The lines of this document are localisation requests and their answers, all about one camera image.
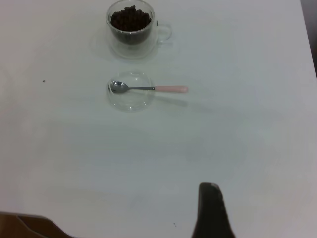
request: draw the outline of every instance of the white table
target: white table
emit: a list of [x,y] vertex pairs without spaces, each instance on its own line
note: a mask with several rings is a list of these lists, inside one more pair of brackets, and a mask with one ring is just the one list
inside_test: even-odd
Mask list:
[[[77,237],[190,237],[207,181],[239,238],[316,235],[317,82],[300,1],[148,2],[174,44],[134,64],[104,42],[110,1],[0,3],[0,211]],[[190,93],[117,111],[105,88],[123,69]]]

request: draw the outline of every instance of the spoon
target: spoon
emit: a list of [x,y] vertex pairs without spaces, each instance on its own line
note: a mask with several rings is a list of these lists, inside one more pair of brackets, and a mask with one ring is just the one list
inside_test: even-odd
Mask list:
[[130,89],[139,90],[154,90],[157,92],[170,92],[170,93],[187,93],[188,87],[185,86],[156,86],[156,87],[131,87],[119,81],[112,81],[110,83],[110,88],[113,93],[125,93]]

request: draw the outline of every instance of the small glass bowl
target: small glass bowl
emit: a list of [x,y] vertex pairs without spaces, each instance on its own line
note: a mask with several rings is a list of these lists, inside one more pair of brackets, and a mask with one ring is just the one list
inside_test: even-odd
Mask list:
[[109,101],[117,109],[125,112],[135,112],[146,108],[153,100],[154,91],[129,90],[125,93],[114,93],[110,83],[120,81],[129,87],[153,87],[153,83],[143,72],[139,70],[120,72],[111,78],[107,85]]

